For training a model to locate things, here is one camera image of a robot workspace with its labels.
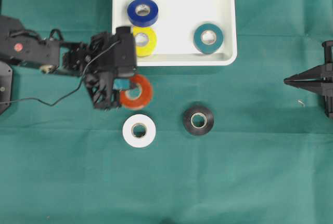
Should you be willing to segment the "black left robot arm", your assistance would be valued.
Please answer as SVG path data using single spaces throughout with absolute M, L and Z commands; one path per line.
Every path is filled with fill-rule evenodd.
M 13 65 L 79 77 L 95 109 L 120 108 L 120 93 L 126 89 L 114 82 L 137 73 L 135 39 L 128 26 L 118 27 L 114 34 L 93 35 L 89 43 L 67 42 L 59 29 L 42 38 L 19 19 L 1 16 L 1 112 L 14 103 Z

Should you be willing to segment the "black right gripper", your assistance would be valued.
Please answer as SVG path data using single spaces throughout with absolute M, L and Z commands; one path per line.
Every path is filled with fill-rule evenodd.
M 332 40 L 324 41 L 322 47 L 324 48 L 325 65 L 329 65 L 328 71 L 330 72 L 329 76 L 325 77 L 324 80 L 332 83 Z M 305 81 L 321 78 L 322 67 L 322 65 L 318 65 L 299 74 L 287 77 L 284 79 L 284 84 L 307 91 L 322 91 L 321 82 Z M 332 117 L 332 94 L 323 98 L 325 114 L 327 117 Z

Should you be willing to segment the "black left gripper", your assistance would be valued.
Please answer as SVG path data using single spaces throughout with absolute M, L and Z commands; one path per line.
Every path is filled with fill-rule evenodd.
M 119 90 L 132 90 L 138 86 L 129 78 L 116 78 L 112 49 L 117 41 L 108 32 L 91 37 L 87 48 L 84 85 L 95 109 L 110 110 L 119 108 Z

